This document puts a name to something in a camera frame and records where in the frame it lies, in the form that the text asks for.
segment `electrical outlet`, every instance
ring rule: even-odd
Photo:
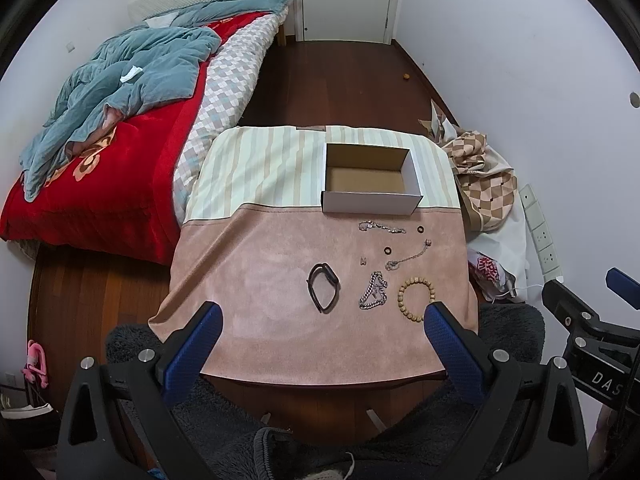
[[[548,274],[560,266],[558,256],[556,255],[556,248],[553,244],[549,245],[546,249],[542,249],[538,253],[538,259],[540,260],[540,268],[543,274]]]
[[[519,191],[519,193],[520,193],[520,200],[522,200],[522,205],[524,206],[524,209],[526,209],[536,201],[536,196],[533,194],[533,190],[531,189],[531,186],[529,184],[523,187]]]
[[[531,232],[531,237],[533,238],[533,243],[536,246],[536,250],[540,252],[545,247],[549,247],[553,243],[551,239],[551,234],[549,234],[549,228],[546,226],[546,222],[543,222],[542,225],[536,227]]]
[[[551,280],[558,280],[560,283],[564,283],[564,277],[562,276],[562,269],[560,267],[556,267],[554,270],[543,274],[542,277],[544,278],[545,283],[550,282]]]
[[[540,209],[540,204],[534,202],[524,211],[524,216],[527,218],[527,224],[529,224],[529,231],[533,231],[538,226],[541,226],[545,222],[545,217]]]
[[[12,386],[14,388],[17,386],[15,383],[15,375],[10,374],[9,372],[4,373],[4,380],[7,386]]]

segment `red blanket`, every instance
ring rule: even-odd
[[[207,27],[224,43],[264,14]],[[0,237],[170,265],[180,235],[172,199],[175,163],[200,108],[208,64],[200,65],[193,97],[121,122],[57,171],[32,203],[24,199],[20,177],[4,204]]]

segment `screw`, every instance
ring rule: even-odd
[[[80,367],[82,368],[82,370],[88,370],[94,365],[94,363],[95,361],[93,357],[85,357],[84,359],[82,359],[82,361],[80,361]]]
[[[505,363],[509,360],[509,354],[500,348],[494,350],[494,359],[500,363]]]
[[[138,360],[142,361],[143,363],[148,363],[154,357],[156,357],[156,353],[151,348],[141,350],[138,354]]]
[[[566,361],[563,357],[554,357],[554,365],[556,368],[560,368],[562,370],[563,368],[566,368]]]

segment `silver necklace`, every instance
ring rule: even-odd
[[[367,287],[367,290],[358,301],[358,306],[362,310],[369,310],[370,308],[374,308],[375,306],[384,305],[386,302],[385,289],[387,285],[388,283],[382,278],[382,272],[380,272],[379,270],[373,272],[371,274],[371,279],[369,280],[369,286]],[[380,295],[379,299],[376,299],[371,303],[366,303],[369,296],[377,298],[378,295]]]
[[[406,231],[401,227],[387,227],[386,225],[374,222],[373,220],[365,220],[364,222],[360,222],[358,224],[358,229],[360,229],[361,231],[368,231],[369,229],[383,229],[391,234],[406,233]]]
[[[385,269],[386,270],[398,270],[398,268],[400,267],[400,264],[403,262],[406,262],[408,260],[413,260],[414,258],[417,258],[418,256],[422,256],[425,251],[427,250],[427,248],[431,247],[431,240],[425,240],[424,241],[424,247],[422,248],[422,250],[418,253],[418,254],[414,254],[413,256],[409,256],[408,258],[405,258],[404,260],[389,260],[386,265],[385,265]]]

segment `door frame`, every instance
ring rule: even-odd
[[[296,41],[305,41],[305,23],[304,23],[304,0],[296,0],[294,6],[295,23],[296,23]],[[394,25],[396,24],[396,12],[398,11],[398,0],[389,0],[386,7],[386,27],[383,44],[391,44],[391,38],[394,33]]]

